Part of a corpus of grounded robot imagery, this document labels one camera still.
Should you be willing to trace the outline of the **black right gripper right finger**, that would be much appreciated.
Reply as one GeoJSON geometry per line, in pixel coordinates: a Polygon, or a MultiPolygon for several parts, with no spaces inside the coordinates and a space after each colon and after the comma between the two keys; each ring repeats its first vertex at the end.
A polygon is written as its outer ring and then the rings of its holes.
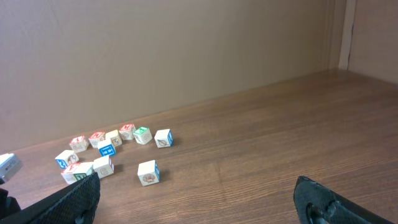
{"type": "Polygon", "coordinates": [[[298,177],[293,199],[301,224],[392,224],[306,176],[298,177]]]}

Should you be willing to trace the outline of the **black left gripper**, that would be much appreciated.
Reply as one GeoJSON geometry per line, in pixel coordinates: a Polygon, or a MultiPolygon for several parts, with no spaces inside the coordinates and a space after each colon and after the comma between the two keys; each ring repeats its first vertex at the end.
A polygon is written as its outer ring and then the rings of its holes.
{"type": "Polygon", "coordinates": [[[21,208],[14,197],[8,196],[8,191],[0,189],[0,217],[6,218],[17,212],[20,212],[21,208]]]}

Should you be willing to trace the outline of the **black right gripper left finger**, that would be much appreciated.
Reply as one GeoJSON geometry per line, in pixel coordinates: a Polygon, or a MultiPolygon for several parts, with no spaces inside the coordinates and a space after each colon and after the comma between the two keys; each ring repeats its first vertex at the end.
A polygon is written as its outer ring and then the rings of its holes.
{"type": "Polygon", "coordinates": [[[10,209],[11,214],[2,218],[1,223],[92,224],[100,188],[100,179],[94,172],[23,210],[10,209]]]}

